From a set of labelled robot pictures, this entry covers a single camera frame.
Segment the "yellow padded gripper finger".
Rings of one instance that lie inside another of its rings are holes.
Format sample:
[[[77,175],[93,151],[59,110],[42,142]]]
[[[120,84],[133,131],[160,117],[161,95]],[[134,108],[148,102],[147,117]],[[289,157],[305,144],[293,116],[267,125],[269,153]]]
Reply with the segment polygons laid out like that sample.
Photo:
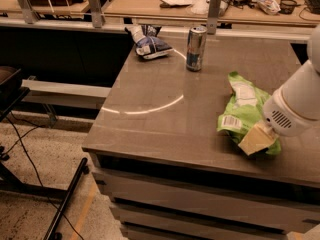
[[[277,133],[266,122],[257,122],[244,136],[238,146],[248,155],[270,147],[278,138]]]

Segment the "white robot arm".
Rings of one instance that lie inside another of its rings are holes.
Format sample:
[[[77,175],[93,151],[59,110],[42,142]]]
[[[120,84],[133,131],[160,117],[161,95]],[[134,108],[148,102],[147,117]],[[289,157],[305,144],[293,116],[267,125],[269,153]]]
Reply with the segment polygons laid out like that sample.
[[[263,105],[263,119],[238,146],[247,154],[274,144],[279,136],[300,135],[320,120],[320,26],[307,43],[308,60]]]

